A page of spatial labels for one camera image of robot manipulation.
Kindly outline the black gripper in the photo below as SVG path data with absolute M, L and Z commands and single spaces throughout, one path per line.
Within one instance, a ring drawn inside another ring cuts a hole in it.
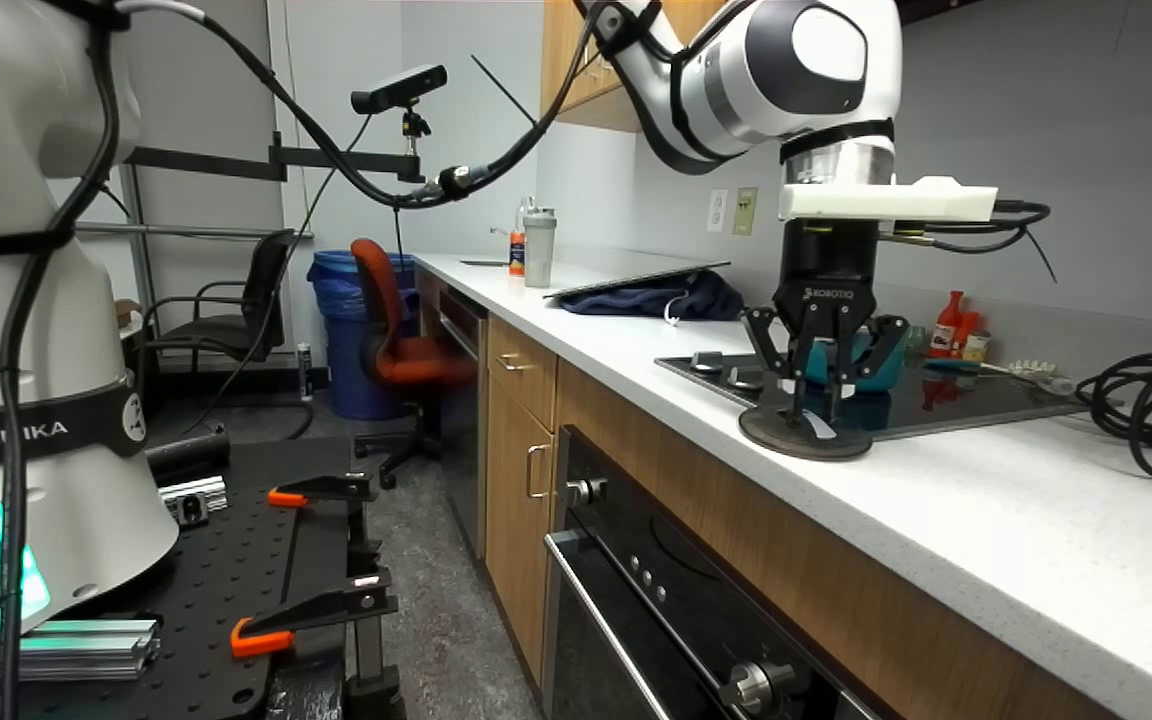
M 871 294 L 874 222 L 871 221 L 792 221 L 784 226 L 784 260 L 775 312 L 789 326 L 857 326 L 842 345 L 839 390 L 888 390 L 904 363 L 904 315 L 874 315 Z M 744 333 L 775 389 L 792 400 L 808 390 L 796 345 L 775 345 L 772 306 L 749 306 Z

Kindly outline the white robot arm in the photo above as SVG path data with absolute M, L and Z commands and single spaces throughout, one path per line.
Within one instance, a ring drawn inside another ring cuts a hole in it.
M 107 273 L 76 221 L 128 157 L 121 36 L 190 0 L 0 0 L 0 649 L 149 573 L 170 543 L 141 457 Z M 891 0 L 733 0 L 684 41 L 656 0 L 577 0 L 650 151 L 707 171 L 765 138 L 878 182 L 901 108 Z

